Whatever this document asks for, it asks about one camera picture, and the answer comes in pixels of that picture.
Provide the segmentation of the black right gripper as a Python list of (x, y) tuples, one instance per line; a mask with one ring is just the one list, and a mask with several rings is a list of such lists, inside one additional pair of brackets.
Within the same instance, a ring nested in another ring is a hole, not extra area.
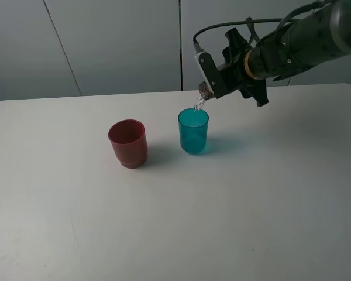
[(252, 48), (253, 35), (246, 40), (236, 28), (225, 33), (228, 47), (222, 51), (224, 64), (217, 68), (218, 94), (240, 91), (245, 99), (253, 98), (257, 106), (269, 103), (266, 80), (282, 75), (284, 52), (274, 43)]

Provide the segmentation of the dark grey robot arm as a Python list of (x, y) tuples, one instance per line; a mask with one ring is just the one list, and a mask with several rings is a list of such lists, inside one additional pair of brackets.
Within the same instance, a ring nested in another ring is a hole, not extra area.
[(246, 40), (233, 28), (226, 32), (225, 64), (211, 81), (215, 98), (236, 90), (268, 103), (266, 80), (284, 80), (322, 63), (351, 54), (351, 1), (316, 1), (293, 10), (275, 31)]

